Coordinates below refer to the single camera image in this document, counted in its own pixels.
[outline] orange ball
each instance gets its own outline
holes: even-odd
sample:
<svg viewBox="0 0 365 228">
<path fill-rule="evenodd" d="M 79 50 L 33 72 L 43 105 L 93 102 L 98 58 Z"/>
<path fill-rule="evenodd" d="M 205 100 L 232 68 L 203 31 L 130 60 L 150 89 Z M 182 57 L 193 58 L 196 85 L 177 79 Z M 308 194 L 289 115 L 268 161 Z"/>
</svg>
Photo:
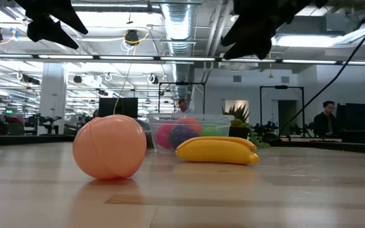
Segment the orange ball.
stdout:
<svg viewBox="0 0 365 228">
<path fill-rule="evenodd" d="M 131 177 L 145 153 L 144 130 L 123 115 L 95 118 L 79 131 L 73 143 L 76 164 L 96 179 Z"/>
<path fill-rule="evenodd" d="M 177 120 L 177 125 L 178 124 L 184 125 L 194 130 L 196 133 L 201 134 L 202 131 L 201 123 L 197 121 L 196 118 L 192 117 L 180 118 L 179 120 Z"/>
</svg>

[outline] yellow banana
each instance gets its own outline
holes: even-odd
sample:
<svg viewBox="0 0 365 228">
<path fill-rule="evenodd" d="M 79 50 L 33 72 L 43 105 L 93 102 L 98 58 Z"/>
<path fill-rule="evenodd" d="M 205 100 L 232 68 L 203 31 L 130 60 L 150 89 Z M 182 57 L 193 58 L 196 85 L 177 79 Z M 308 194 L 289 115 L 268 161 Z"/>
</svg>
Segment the yellow banana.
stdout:
<svg viewBox="0 0 365 228">
<path fill-rule="evenodd" d="M 221 162 L 233 164 L 258 163 L 253 143 L 237 137 L 195 137 L 177 148 L 177 156 L 190 162 Z"/>
</svg>

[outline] dark jacket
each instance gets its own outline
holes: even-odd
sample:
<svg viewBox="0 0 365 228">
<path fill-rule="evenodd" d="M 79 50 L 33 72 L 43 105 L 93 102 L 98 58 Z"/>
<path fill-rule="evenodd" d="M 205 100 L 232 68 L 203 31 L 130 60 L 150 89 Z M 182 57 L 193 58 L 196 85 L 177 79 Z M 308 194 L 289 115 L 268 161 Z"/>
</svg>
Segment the dark jacket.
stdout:
<svg viewBox="0 0 365 228">
<path fill-rule="evenodd" d="M 333 114 L 326 116 L 323 112 L 314 118 L 315 130 L 314 134 L 318 137 L 324 137 L 329 130 L 329 118 L 331 120 L 331 125 L 333 128 L 333 133 L 339 130 L 338 122 Z"/>
</svg>

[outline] plastic container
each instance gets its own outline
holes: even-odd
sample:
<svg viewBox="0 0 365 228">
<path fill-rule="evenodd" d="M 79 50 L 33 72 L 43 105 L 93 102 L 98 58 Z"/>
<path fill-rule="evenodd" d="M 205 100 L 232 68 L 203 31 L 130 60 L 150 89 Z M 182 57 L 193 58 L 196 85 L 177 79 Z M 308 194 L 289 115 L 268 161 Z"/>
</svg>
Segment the plastic container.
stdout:
<svg viewBox="0 0 365 228">
<path fill-rule="evenodd" d="M 156 152 L 174 152 L 184 141 L 200 136 L 229 136 L 231 115 L 148 114 Z"/>
</svg>

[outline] ventilation pipe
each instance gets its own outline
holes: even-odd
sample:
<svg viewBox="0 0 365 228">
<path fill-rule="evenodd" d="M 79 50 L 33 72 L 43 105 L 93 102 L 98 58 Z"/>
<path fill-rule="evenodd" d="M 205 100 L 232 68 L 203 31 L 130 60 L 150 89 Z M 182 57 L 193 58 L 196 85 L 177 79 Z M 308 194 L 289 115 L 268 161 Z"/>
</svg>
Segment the ventilation pipe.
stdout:
<svg viewBox="0 0 365 228">
<path fill-rule="evenodd" d="M 194 9 L 192 4 L 163 4 L 165 31 L 170 40 L 188 41 L 192 38 Z M 172 56 L 192 56 L 193 44 L 184 42 L 169 42 L 169 52 Z M 173 64 L 175 82 L 193 82 L 194 66 L 190 64 Z M 192 87 L 176 86 L 176 96 L 190 100 L 186 91 Z"/>
</svg>

